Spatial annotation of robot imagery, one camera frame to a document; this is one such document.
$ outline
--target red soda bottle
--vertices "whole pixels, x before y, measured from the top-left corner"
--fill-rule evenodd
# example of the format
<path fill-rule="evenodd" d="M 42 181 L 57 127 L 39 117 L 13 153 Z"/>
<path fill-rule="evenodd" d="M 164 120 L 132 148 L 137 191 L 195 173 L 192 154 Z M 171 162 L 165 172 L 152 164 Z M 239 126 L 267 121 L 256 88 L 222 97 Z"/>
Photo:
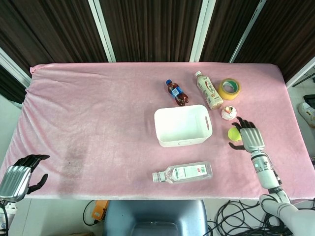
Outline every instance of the red soda bottle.
<path fill-rule="evenodd" d="M 167 90 L 175 98 L 178 105 L 184 106 L 185 103 L 189 102 L 188 96 L 184 94 L 181 87 L 177 83 L 173 83 L 171 80 L 166 81 Z"/>

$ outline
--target black cable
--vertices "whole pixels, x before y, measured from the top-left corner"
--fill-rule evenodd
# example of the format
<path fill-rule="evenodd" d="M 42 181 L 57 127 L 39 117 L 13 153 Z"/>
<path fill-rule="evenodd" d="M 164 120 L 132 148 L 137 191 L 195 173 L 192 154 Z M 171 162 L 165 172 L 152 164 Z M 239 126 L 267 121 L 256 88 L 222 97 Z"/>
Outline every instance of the black cable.
<path fill-rule="evenodd" d="M 5 217 L 5 235 L 9 236 L 9 221 L 8 221 L 8 214 L 6 212 L 5 206 L 0 203 L 0 207 L 3 210 L 4 217 Z"/>
<path fill-rule="evenodd" d="M 85 222 L 85 219 L 84 219 L 85 211 L 86 211 L 86 209 L 88 208 L 88 206 L 90 205 L 90 203 L 93 202 L 93 201 L 94 201 L 94 200 L 90 201 L 90 202 L 85 206 L 84 211 L 83 211 L 83 215 L 82 215 L 83 222 L 84 222 L 84 224 L 86 224 L 87 226 L 93 226 L 93 225 L 95 225 L 95 224 L 97 223 L 97 222 L 94 221 L 93 224 L 88 224 L 87 222 Z"/>
<path fill-rule="evenodd" d="M 313 199 L 312 201 L 313 201 L 313 206 L 310 209 L 315 210 L 315 199 Z M 231 201 L 231 200 L 228 201 L 226 204 L 222 205 L 219 208 L 214 221 L 208 220 L 208 222 L 213 223 L 215 226 L 211 228 L 208 225 L 208 232 L 205 233 L 203 236 L 207 235 L 208 233 L 210 233 L 210 235 L 213 236 L 214 229 L 217 229 L 219 235 L 221 236 L 280 236 L 280 235 L 291 236 L 292 235 L 292 232 L 284 225 L 284 223 L 279 218 L 266 213 L 263 221 L 261 221 L 260 219 L 256 218 L 255 216 L 253 216 L 253 214 L 249 212 L 249 209 L 255 208 L 259 205 L 260 205 L 259 202 L 257 202 L 255 205 L 250 206 L 241 201 Z M 224 211 L 230 206 L 236 207 L 237 208 L 236 212 L 233 214 L 225 215 Z M 256 227 L 249 226 L 245 222 L 244 212 L 246 212 L 251 217 L 253 217 L 253 219 L 257 220 L 260 225 Z M 270 223 L 270 219 L 272 217 L 275 217 L 278 219 L 279 221 L 278 225 L 275 226 Z M 240 221 L 240 224 L 234 225 L 228 222 L 228 220 L 231 218 L 238 219 Z M 224 228 L 223 224 L 229 225 L 230 229 L 227 231 Z M 233 231 L 237 229 L 238 230 L 243 229 L 244 231 L 241 233 L 233 234 Z"/>

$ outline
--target tennis ball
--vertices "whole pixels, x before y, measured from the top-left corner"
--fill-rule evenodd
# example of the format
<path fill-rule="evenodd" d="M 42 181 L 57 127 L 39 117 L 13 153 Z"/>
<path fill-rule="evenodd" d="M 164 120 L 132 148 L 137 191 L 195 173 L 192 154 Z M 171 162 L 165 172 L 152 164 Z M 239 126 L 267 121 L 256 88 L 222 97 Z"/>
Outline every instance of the tennis ball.
<path fill-rule="evenodd" d="M 240 132 L 238 132 L 237 128 L 236 127 L 232 127 L 228 130 L 228 133 L 227 133 L 228 137 L 230 140 L 232 141 L 239 141 L 241 140 L 241 134 Z"/>

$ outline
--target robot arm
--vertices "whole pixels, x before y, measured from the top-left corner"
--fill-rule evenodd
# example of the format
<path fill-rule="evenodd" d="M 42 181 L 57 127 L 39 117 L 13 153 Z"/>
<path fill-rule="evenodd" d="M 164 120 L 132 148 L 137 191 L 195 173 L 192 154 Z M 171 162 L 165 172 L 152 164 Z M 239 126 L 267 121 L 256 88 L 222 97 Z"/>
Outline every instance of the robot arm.
<path fill-rule="evenodd" d="M 29 186 L 30 179 L 34 169 L 41 160 L 49 158 L 48 155 L 29 155 L 19 159 L 13 166 L 10 166 L 0 184 L 0 225 L 1 232 L 8 234 L 10 224 L 16 212 L 16 207 L 5 207 L 8 203 L 16 203 L 22 200 L 26 194 L 30 194 L 40 189 L 48 178 L 48 174 L 44 174 L 40 182 L 36 185 Z"/>
<path fill-rule="evenodd" d="M 237 117 L 240 123 L 232 123 L 241 134 L 243 145 L 229 145 L 235 150 L 246 150 L 251 154 L 252 164 L 257 173 L 261 186 L 269 194 L 259 198 L 262 209 L 278 218 L 293 232 L 295 236 L 315 235 L 315 212 L 298 210 L 291 204 L 289 197 L 281 188 L 281 180 L 277 175 L 268 155 L 263 152 L 265 147 L 260 131 L 252 122 Z"/>

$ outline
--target plastic bottle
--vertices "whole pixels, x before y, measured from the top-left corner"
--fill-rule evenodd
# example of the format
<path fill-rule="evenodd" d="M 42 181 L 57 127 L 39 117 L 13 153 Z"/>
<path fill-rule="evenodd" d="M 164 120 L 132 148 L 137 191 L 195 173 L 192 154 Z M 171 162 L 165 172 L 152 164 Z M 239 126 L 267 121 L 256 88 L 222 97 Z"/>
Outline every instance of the plastic bottle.
<path fill-rule="evenodd" d="M 181 87 L 177 83 L 173 83 L 171 80 L 166 81 L 168 92 L 175 98 L 178 105 L 184 106 L 189 102 L 188 96 L 184 94 Z"/>
<path fill-rule="evenodd" d="M 170 166 L 165 171 L 152 174 L 153 182 L 190 182 L 212 177 L 211 165 L 208 161 L 178 166 Z"/>
<path fill-rule="evenodd" d="M 206 101 L 211 110 L 218 109 L 222 104 L 223 100 L 216 91 L 215 87 L 211 83 L 208 76 L 203 75 L 200 71 L 196 72 L 197 86 L 206 97 Z"/>

